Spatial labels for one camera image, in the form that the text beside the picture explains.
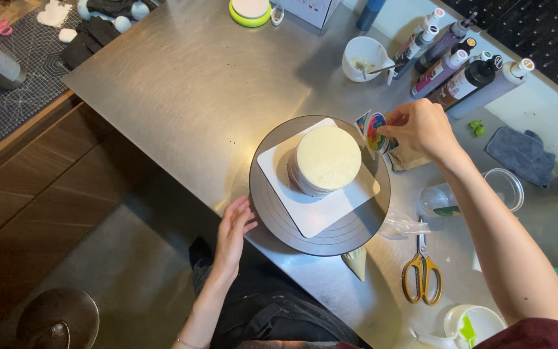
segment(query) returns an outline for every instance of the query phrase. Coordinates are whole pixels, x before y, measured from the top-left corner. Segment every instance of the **pink scissors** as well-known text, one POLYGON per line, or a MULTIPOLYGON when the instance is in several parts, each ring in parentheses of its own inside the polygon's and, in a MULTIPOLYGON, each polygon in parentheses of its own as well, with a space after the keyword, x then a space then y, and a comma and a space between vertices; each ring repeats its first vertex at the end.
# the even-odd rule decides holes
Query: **pink scissors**
POLYGON ((10 23, 4 18, 0 18, 0 34, 3 36, 9 36, 12 33, 12 27, 10 23))

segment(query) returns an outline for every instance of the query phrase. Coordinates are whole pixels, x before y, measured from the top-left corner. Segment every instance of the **blue bottle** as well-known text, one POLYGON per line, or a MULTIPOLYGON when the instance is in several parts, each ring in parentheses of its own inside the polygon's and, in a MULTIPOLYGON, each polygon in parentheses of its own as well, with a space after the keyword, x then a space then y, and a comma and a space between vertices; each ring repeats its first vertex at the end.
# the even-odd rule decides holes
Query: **blue bottle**
POLYGON ((368 0, 363 12, 361 12, 361 17, 359 17, 356 22, 356 27, 361 30, 369 30, 386 1, 387 0, 368 0))

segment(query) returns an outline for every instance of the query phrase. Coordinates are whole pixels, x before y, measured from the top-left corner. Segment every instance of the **box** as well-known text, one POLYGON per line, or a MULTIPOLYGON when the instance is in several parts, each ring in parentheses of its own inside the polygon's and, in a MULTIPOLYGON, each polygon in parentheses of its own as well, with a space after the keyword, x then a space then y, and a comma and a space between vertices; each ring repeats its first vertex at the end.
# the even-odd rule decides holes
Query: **box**
POLYGON ((275 0, 285 11, 294 14, 315 27, 322 29, 333 14, 340 0, 275 0))

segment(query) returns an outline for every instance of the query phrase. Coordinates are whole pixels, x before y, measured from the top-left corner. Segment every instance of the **white frosted cake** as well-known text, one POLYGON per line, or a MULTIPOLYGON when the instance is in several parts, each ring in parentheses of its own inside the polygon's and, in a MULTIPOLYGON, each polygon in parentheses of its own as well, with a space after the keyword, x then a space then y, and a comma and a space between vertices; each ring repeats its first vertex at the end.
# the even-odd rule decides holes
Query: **white frosted cake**
POLYGON ((361 150, 352 136, 335 126, 309 131, 288 163, 288 175, 303 193, 321 196, 348 185, 361 168, 361 150))

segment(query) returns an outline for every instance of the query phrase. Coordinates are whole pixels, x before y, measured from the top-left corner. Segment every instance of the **plastic bag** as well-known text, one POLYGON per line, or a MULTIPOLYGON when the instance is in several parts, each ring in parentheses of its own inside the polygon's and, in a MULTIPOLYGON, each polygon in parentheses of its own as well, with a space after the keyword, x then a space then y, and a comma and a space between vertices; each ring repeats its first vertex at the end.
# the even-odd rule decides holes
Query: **plastic bag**
POLYGON ((403 240, 415 234, 430 234, 431 230, 427 223, 419 222, 390 207, 377 233, 390 240, 403 240))

